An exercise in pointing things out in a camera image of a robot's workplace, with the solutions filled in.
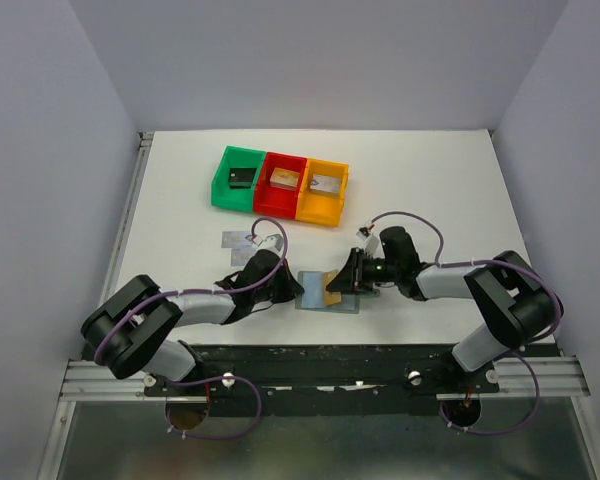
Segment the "gold credit card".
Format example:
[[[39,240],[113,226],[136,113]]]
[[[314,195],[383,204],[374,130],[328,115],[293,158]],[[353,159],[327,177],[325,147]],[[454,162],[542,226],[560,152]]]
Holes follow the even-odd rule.
[[[337,305],[342,302],[342,294],[340,292],[331,292],[327,289],[328,285],[337,277],[337,275],[337,270],[324,272],[321,275],[322,299],[325,307]]]

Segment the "green leather card holder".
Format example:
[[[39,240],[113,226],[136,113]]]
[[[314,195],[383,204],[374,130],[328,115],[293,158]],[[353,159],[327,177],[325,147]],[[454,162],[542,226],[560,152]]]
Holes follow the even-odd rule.
[[[312,312],[358,314],[362,298],[380,295],[378,289],[362,294],[329,292],[326,286],[334,275],[334,272],[300,271],[297,280],[303,292],[295,299],[295,308]]]

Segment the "silver credit card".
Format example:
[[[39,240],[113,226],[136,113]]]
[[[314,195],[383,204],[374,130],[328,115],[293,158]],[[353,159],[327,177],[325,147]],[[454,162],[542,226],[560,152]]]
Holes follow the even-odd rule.
[[[250,231],[223,231],[221,235],[221,247],[223,249],[239,249],[253,247],[252,234]]]
[[[245,266],[256,252],[257,249],[253,247],[233,248],[230,254],[230,264],[232,266]]]

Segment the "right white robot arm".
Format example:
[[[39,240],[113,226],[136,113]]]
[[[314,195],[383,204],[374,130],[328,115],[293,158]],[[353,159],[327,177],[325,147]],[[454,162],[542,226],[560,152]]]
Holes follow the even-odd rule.
[[[353,248],[325,290],[359,295],[390,283],[414,301],[472,300],[483,323],[453,346],[451,360],[439,370],[442,384],[451,391],[465,390],[476,380],[478,369],[534,342],[564,314],[555,292],[515,251],[443,266],[422,261],[402,226],[382,230],[375,241],[382,247],[382,257]]]

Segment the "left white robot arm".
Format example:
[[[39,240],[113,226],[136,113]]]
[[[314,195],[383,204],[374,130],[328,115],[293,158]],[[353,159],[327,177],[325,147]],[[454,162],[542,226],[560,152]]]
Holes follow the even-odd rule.
[[[189,395],[200,387],[202,372],[190,348],[168,338],[172,330],[233,324],[260,303],[287,303],[303,293],[287,261],[258,250],[242,270],[215,282],[212,291],[168,294],[148,275],[138,275],[84,321],[81,335],[94,350],[94,361],[115,378],[143,371],[166,377],[177,393]]]

